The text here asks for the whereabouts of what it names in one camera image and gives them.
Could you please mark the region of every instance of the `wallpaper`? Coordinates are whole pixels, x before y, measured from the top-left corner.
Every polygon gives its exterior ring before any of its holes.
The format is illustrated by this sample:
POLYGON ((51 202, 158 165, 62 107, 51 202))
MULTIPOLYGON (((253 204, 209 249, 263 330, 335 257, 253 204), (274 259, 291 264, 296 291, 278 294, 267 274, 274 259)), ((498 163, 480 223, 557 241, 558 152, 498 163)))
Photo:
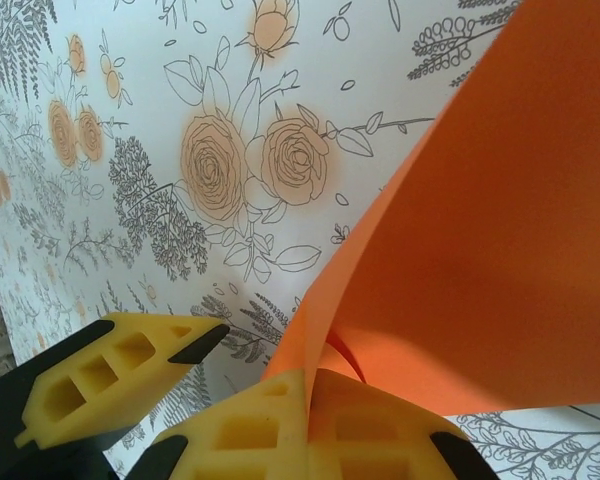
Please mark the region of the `wallpaper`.
MULTIPOLYGON (((165 427, 256 382, 519 3, 0 0, 16 361, 115 310, 231 326, 108 452, 121 474, 165 427)), ((600 480, 600 406, 454 420, 503 479, 600 480)))

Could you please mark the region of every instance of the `rose drawing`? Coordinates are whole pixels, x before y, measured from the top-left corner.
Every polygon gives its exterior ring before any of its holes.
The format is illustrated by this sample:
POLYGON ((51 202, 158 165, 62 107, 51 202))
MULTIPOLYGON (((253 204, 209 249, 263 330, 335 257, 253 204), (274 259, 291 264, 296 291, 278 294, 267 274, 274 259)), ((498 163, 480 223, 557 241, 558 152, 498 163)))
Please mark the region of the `rose drawing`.
POLYGON ((100 160, 102 158, 102 128, 91 107, 80 112, 77 123, 80 148, 92 162, 100 160))
POLYGON ((231 122, 195 117, 182 139, 180 168, 196 211, 212 223, 228 222, 243 205, 245 147, 231 122))
POLYGON ((320 196, 327 179, 329 146, 304 120, 271 124, 266 137, 249 144, 252 173, 267 193, 290 205, 304 205, 320 196))
POLYGON ((272 53, 291 42, 296 31, 296 2, 287 0, 262 0, 256 9, 253 31, 240 44, 249 44, 256 55, 272 53))
POLYGON ((58 100, 49 105, 49 131, 56 155, 65 167, 76 162, 76 137, 67 107, 58 100))

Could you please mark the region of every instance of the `orange paper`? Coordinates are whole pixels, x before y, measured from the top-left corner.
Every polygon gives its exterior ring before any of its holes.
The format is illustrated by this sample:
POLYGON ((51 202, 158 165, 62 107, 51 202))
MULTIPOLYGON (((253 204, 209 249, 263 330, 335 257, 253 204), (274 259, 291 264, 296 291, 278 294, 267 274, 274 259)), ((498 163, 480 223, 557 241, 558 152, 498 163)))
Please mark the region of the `orange paper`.
POLYGON ((600 402, 600 0, 519 7, 266 375, 319 366, 440 414, 600 402))

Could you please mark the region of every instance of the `branch drawing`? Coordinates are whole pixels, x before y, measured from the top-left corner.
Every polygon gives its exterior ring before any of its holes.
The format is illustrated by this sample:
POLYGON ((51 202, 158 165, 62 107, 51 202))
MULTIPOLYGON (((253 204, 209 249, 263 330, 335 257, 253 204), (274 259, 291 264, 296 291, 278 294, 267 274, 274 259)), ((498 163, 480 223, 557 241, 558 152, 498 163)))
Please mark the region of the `branch drawing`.
POLYGON ((320 134, 322 138, 336 140, 338 146, 349 153, 360 155, 362 157, 373 157, 373 148, 366 135, 373 135, 381 128, 396 127, 402 134, 407 134, 407 126, 416 123, 427 123, 435 120, 432 117, 412 118, 409 120, 395 120, 391 122, 382 122, 384 112, 376 112, 364 125, 355 127, 337 128, 334 123, 327 120, 325 131, 320 134))
POLYGON ((520 427, 507 421, 505 414, 460 415, 454 420, 487 461, 499 462, 500 478, 547 479, 551 472, 552 479, 576 480, 588 472, 587 478, 600 480, 600 431, 520 427))
POLYGON ((36 248, 38 250, 44 248, 48 255, 57 258, 60 255, 60 239, 49 232, 42 214, 21 203, 14 203, 13 211, 20 226, 25 230, 30 230, 36 248))
POLYGON ((111 255, 115 255, 121 260, 127 268, 131 268, 135 259, 135 252, 131 248, 129 241, 124 238, 118 238, 115 241, 113 231, 106 229, 93 237, 91 235, 91 224, 89 217, 82 222, 82 230, 78 233, 75 222, 69 226, 69 250, 64 257, 62 264, 66 267, 67 262, 78 266, 82 272, 87 275, 87 269, 84 265, 83 257, 91 260, 97 270, 99 261, 102 260, 107 266, 111 266, 111 255))

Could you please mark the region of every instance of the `leaf drawing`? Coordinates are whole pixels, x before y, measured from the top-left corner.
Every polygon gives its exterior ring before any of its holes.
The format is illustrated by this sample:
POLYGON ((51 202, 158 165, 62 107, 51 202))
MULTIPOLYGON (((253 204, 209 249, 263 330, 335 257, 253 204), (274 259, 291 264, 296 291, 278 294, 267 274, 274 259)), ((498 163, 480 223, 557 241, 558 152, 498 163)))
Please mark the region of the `leaf drawing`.
POLYGON ((464 82, 467 79, 467 77, 473 71, 473 69, 476 68, 476 65, 473 65, 469 70, 467 70, 466 72, 458 75, 456 78, 451 80, 451 83, 449 83, 449 86, 450 87, 459 87, 460 85, 462 85, 462 82, 464 82))
POLYGON ((309 110, 304 105, 298 104, 298 111, 300 112, 300 116, 304 118, 304 120, 309 124, 314 131, 318 131, 318 127, 320 126, 320 121, 315 113, 309 110))
POLYGON ((231 247, 224 259, 224 264, 230 267, 240 267, 249 261, 249 247, 244 243, 236 243, 231 247))
POLYGON ((492 5, 501 5, 508 0, 458 0, 458 8, 476 8, 490 7, 492 5))
POLYGON ((52 0, 0 2, 0 86, 29 102, 29 87, 38 92, 38 63, 42 44, 50 52, 49 18, 58 23, 52 0))
POLYGON ((216 115, 216 109, 225 116, 229 113, 231 100, 229 87, 222 74, 215 68, 207 67, 207 76, 202 92, 202 108, 207 115, 216 115))
POLYGON ((233 243, 236 241, 236 235, 237 232, 235 228, 227 228, 222 235, 222 246, 228 247, 229 245, 233 245, 233 243))
POLYGON ((233 124, 245 145, 248 145, 258 132, 261 93, 260 79, 256 78, 244 87, 233 109, 233 124))
POLYGON ((231 46, 229 45, 229 40, 223 35, 218 43, 218 51, 216 53, 216 70, 222 70, 227 64, 230 50, 231 46))
POLYGON ((333 124, 331 120, 327 120, 325 123, 325 133, 324 136, 329 140, 334 140, 336 135, 338 134, 338 128, 333 124))
POLYGON ((238 211, 238 215, 234 218, 234 228, 240 232, 243 237, 247 236, 247 228, 249 227, 249 212, 247 206, 242 205, 238 211))
POLYGON ((342 84, 342 86, 340 87, 340 90, 342 90, 343 92, 346 92, 347 90, 351 90, 353 87, 355 87, 355 85, 356 85, 355 80, 347 80, 346 82, 344 82, 342 84))
POLYGON ((287 202, 279 202, 262 218, 262 223, 278 223, 287 213, 287 202))
POLYGON ((199 34, 205 34, 205 33, 207 33, 207 27, 205 26, 204 23, 202 23, 199 20, 196 20, 195 22, 193 22, 193 28, 199 34))
POLYGON ((189 55, 189 69, 191 70, 191 78, 193 78, 194 85, 202 92, 204 90, 204 72, 200 60, 193 55, 189 55))
POLYGON ((331 17, 328 21, 327 24, 324 26, 324 30, 322 31, 323 35, 326 35, 327 32, 329 30, 331 30, 331 27, 333 27, 334 22, 336 21, 336 17, 331 17))
POLYGON ((207 241, 211 244, 222 243, 222 237, 227 228, 222 225, 209 225, 204 233, 207 236, 207 241))
POLYGON ((338 192, 336 193, 336 203, 342 207, 346 207, 349 205, 349 200, 347 200, 347 197, 338 192))
POLYGON ((340 148, 362 157, 373 157, 373 149, 366 137, 353 128, 343 128, 336 135, 340 148))
POLYGON ((253 271, 260 283, 267 283, 269 277, 271 276, 269 264, 262 257, 256 257, 254 260, 253 271))
POLYGON ((176 95, 185 103, 196 106, 202 101, 202 89, 194 80, 192 71, 190 62, 186 60, 175 60, 164 66, 167 81, 176 95))
POLYGON ((516 0, 512 2, 511 5, 499 8, 493 13, 482 15, 478 21, 480 22, 480 25, 503 25, 507 23, 519 5, 520 2, 516 0))
POLYGON ((274 263, 285 272, 302 272, 313 267, 322 252, 312 245, 296 245, 285 248, 274 263))
POLYGON ((376 133, 380 122, 382 122, 383 115, 383 112, 377 112, 371 115, 369 117, 369 120, 367 120, 367 124, 364 127, 364 131, 367 132, 367 134, 369 135, 373 135, 374 133, 376 133))
POLYGON ((351 7, 351 2, 345 3, 342 7, 340 7, 340 10, 338 11, 338 15, 344 15, 345 13, 347 13, 347 10, 349 10, 350 7, 351 7))
POLYGON ((400 31, 400 9, 398 8, 397 0, 388 0, 389 2, 389 13, 391 14, 391 21, 396 30, 400 31))

